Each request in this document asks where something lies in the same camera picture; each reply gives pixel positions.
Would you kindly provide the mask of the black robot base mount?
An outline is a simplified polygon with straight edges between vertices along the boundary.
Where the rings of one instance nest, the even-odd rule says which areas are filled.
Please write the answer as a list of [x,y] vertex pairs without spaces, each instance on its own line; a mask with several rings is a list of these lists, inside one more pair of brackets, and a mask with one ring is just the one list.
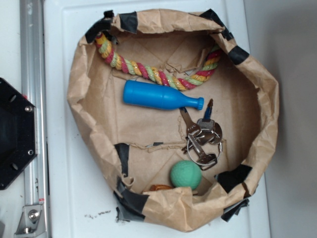
[[7,189],[36,157],[35,107],[0,79],[0,189]]

